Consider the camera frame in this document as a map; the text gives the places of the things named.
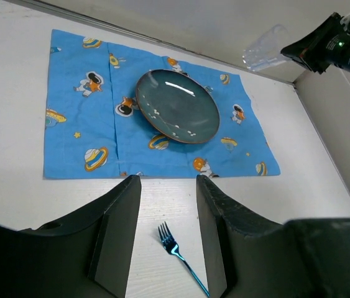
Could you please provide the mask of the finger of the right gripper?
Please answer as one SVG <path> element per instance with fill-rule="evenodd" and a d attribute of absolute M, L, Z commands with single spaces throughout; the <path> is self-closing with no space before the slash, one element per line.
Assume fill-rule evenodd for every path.
<path fill-rule="evenodd" d="M 341 33 L 341 16 L 334 12 L 312 33 L 281 49 L 280 53 L 312 72 L 325 72 L 330 63 L 326 60 L 326 45 Z"/>

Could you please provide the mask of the teal ceramic plate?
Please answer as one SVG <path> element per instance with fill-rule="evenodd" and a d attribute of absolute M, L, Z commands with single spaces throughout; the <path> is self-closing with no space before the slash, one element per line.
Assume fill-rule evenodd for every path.
<path fill-rule="evenodd" d="M 180 143 L 201 144 L 218 133 L 220 114 L 211 94 L 172 70 L 151 70 L 136 84 L 137 105 L 160 133 Z"/>

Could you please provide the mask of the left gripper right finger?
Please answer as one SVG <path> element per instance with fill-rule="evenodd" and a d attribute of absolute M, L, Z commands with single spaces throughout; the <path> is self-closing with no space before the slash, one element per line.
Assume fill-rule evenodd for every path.
<path fill-rule="evenodd" d="M 196 203 L 210 297 L 286 297 L 285 227 L 206 176 L 196 179 Z"/>

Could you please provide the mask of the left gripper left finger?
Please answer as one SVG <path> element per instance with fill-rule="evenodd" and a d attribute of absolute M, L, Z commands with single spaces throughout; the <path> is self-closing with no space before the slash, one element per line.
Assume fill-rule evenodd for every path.
<path fill-rule="evenodd" d="M 27 237 L 19 297 L 124 297 L 141 197 L 131 175 L 106 194 Z"/>

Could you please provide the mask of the blue astronaut print placemat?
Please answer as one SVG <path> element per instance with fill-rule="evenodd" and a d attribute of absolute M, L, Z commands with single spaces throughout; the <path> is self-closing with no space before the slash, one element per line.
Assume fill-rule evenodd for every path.
<path fill-rule="evenodd" d="M 215 101 L 220 126 L 187 145 L 152 126 L 160 111 L 141 112 L 137 82 L 152 70 L 189 76 Z M 236 74 L 169 56 L 53 30 L 45 116 L 44 175 L 49 179 L 277 176 L 251 100 Z"/>

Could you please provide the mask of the clear plastic cup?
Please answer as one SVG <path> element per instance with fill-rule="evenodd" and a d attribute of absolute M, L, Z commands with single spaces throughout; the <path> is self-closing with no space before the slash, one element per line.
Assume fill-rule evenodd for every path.
<path fill-rule="evenodd" d="M 277 24 L 244 49 L 242 60 L 248 70 L 255 72 L 290 61 L 281 54 L 289 41 L 288 30 Z"/>

